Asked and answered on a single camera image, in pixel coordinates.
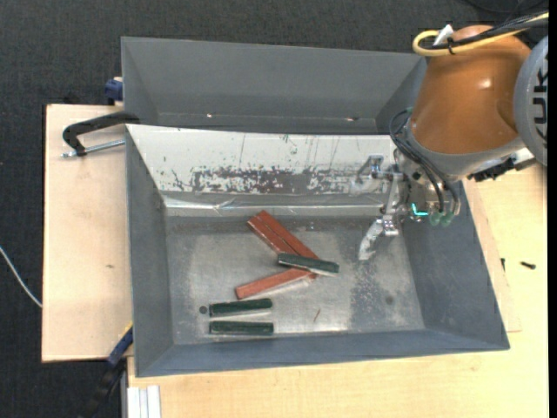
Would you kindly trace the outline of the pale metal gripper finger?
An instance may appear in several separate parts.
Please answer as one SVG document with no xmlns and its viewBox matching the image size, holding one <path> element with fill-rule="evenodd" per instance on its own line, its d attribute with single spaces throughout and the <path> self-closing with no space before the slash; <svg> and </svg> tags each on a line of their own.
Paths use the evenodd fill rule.
<svg viewBox="0 0 557 418">
<path fill-rule="evenodd" d="M 374 255 L 375 243 L 378 239 L 398 235 L 398 224 L 393 216 L 381 216 L 375 219 L 360 241 L 358 260 L 369 260 Z"/>
<path fill-rule="evenodd" d="M 364 164 L 357 170 L 354 184 L 356 186 L 372 186 L 385 178 L 382 171 L 384 158 L 381 155 L 370 155 Z"/>
</svg>

